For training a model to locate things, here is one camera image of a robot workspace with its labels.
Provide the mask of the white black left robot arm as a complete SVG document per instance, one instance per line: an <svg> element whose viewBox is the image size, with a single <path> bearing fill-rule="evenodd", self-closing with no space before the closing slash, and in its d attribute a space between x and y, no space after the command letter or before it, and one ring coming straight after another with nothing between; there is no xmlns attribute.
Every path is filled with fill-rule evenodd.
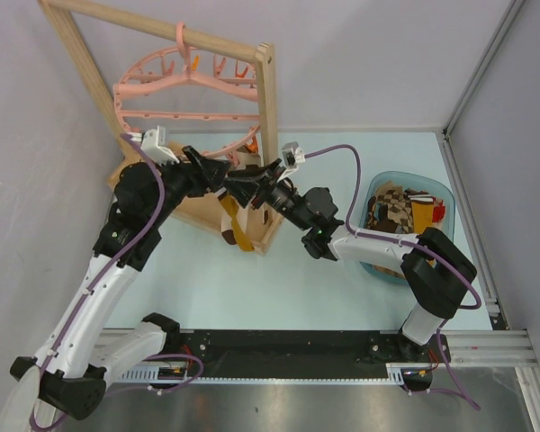
<svg viewBox="0 0 540 432"><path fill-rule="evenodd" d="M1 415L0 431L42 431L38 402L61 414L48 430L66 418L85 419L107 390L144 360L196 360L183 348L179 324L159 313L150 313L134 330L95 350L118 300L160 242L161 225L184 199L219 191L230 170L230 162L191 147L183 149L184 159L168 148L142 145L135 150L140 160L119 174L107 222L74 298L44 345L13 361L10 374L18 383Z"/></svg>

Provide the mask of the cream brown striped sock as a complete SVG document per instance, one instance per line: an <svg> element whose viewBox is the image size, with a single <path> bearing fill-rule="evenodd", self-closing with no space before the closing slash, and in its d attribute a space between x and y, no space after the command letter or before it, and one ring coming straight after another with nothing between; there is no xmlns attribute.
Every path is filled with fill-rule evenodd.
<svg viewBox="0 0 540 432"><path fill-rule="evenodd" d="M257 151L250 151L246 146L239 150L240 164L244 167L261 167L262 158Z"/></svg>

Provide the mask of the pink round clip hanger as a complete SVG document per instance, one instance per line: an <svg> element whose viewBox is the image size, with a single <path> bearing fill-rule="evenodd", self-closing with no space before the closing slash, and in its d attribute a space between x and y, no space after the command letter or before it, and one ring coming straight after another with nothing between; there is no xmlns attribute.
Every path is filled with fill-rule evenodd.
<svg viewBox="0 0 540 432"><path fill-rule="evenodd" d="M207 153L244 167L239 150L260 130L256 69L249 62L197 49L186 42L184 30L179 22L174 46L139 59L113 85L117 121L124 131L138 134L155 125L236 122L247 129L246 135Z"/></svg>

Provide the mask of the mustard striped cuff sock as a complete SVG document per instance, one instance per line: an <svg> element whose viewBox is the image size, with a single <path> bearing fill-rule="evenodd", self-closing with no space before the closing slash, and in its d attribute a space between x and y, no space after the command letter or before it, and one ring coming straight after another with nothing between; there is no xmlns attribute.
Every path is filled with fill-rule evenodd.
<svg viewBox="0 0 540 432"><path fill-rule="evenodd" d="M248 209L238 205L233 197L223 194L219 198L222 212L227 212L236 217L237 222L234 225L234 233L238 242L237 247L243 252L253 252L254 246L247 235L248 227Z"/></svg>

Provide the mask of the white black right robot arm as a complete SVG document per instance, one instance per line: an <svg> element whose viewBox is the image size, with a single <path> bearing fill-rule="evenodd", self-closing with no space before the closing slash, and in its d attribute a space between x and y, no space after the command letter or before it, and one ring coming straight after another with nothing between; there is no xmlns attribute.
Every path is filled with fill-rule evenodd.
<svg viewBox="0 0 540 432"><path fill-rule="evenodd" d="M328 188L300 194L284 170L276 160L233 171L223 186L240 206L266 204L302 230L301 242L315 259L356 261L402 274L416 303L400 328L397 349L404 359L418 361L440 326L462 308L477 275L474 264L439 229L395 234L354 228L338 218Z"/></svg>

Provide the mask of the orange clothes clip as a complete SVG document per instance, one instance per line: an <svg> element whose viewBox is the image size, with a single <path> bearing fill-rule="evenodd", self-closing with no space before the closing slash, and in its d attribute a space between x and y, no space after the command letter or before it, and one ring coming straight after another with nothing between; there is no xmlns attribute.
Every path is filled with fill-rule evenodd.
<svg viewBox="0 0 540 432"><path fill-rule="evenodd" d="M247 151L249 153L257 153L258 152L258 142L257 137L254 136L249 143L245 145Z"/></svg>

